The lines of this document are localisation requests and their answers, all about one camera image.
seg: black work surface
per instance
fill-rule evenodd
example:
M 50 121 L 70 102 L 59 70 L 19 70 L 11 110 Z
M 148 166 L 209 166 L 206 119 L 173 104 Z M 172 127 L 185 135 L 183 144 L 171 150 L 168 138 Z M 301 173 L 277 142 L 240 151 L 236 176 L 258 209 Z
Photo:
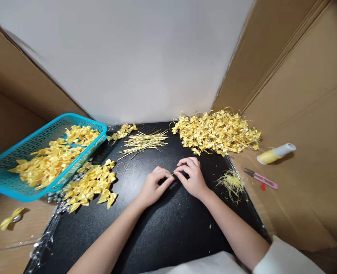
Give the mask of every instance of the black work surface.
M 145 124 L 141 131 L 145 134 L 153 128 L 165 130 L 169 123 Z M 119 196 L 107 210 L 107 204 L 96 204 L 95 197 L 90 206 L 81 207 L 71 214 L 64 213 L 53 236 L 53 245 L 43 254 L 41 267 L 36 273 L 67 273 L 86 249 L 114 222 L 123 210 L 137 196 L 146 176 L 161 166 L 173 171 L 181 158 L 193 156 L 189 148 L 183 148 L 179 135 L 167 133 L 167 145 L 161 150 L 149 149 L 139 153 L 121 175 L 112 191 Z M 123 141 L 118 140 L 109 146 L 105 141 L 93 154 L 93 164 L 104 164 L 110 158 L 116 161 L 124 149 Z M 132 155 L 121 161 L 128 163 Z M 226 170 L 229 163 L 221 155 L 203 153 L 198 157 L 204 179 L 209 186 L 230 208 L 241 216 L 265 239 L 268 235 L 254 210 L 251 201 L 242 197 L 234 205 L 227 190 L 215 182 Z M 226 238 L 215 223 L 206 207 L 192 197 L 179 181 L 175 181 L 157 203 L 146 209 L 139 219 L 132 235 L 125 245 L 113 273 L 142 273 L 167 266 L 175 266 L 194 259 L 209 256 L 220 251 L 233 253 Z

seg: forearm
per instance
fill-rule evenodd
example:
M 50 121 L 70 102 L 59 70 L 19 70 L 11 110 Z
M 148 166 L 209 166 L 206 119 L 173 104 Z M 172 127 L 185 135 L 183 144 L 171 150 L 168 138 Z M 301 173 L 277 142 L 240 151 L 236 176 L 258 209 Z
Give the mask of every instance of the forearm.
M 136 201 L 132 202 L 89 247 L 68 274 L 110 273 L 144 209 Z
M 270 245 L 211 190 L 200 199 L 219 225 L 238 259 L 251 271 Z

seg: yellow thread spool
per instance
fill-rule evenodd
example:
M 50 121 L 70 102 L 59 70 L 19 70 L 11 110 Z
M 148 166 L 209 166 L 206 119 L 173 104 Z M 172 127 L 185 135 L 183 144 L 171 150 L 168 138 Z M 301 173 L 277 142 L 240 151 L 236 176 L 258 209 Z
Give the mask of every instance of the yellow thread spool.
M 297 148 L 295 145 L 291 143 L 286 143 L 285 145 L 282 145 L 278 148 L 273 148 L 272 150 L 269 150 L 267 152 L 264 152 L 257 156 L 257 160 L 261 164 L 270 164 L 272 162 L 275 162 L 278 159 L 281 159 L 285 155 L 287 155 L 289 152 L 292 152 L 296 150 Z

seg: pink scissors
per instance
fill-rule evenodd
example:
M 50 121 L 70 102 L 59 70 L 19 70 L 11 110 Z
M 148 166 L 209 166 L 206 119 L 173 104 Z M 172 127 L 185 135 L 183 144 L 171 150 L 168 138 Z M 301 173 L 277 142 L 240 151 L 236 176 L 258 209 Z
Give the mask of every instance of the pink scissors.
M 245 172 L 250 175 L 251 177 L 254 177 L 256 180 L 268 185 L 269 187 L 272 187 L 274 189 L 278 189 L 278 185 L 275 184 L 274 182 L 270 181 L 269 179 L 265 178 L 264 176 L 261 176 L 260 174 L 252 171 L 251 169 L 248 169 L 245 167 Z

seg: turquoise mesh basket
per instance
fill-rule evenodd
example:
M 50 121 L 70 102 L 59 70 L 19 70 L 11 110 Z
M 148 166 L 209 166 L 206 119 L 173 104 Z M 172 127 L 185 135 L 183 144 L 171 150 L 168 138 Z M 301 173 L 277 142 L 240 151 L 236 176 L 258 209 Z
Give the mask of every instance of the turquoise mesh basket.
M 92 129 L 100 132 L 100 135 L 48 187 L 35 190 L 27 182 L 20 180 L 19 174 L 8 171 L 17 166 L 16 159 L 29 161 L 35 157 L 35 155 L 30 156 L 30 153 L 49 147 L 50 141 L 65 138 L 66 128 L 69 129 L 73 125 L 91 126 Z M 22 202 L 30 202 L 43 197 L 48 192 L 60 190 L 96 148 L 104 142 L 107 138 L 106 132 L 105 125 L 77 114 L 67 113 L 57 117 L 0 155 L 0 193 Z

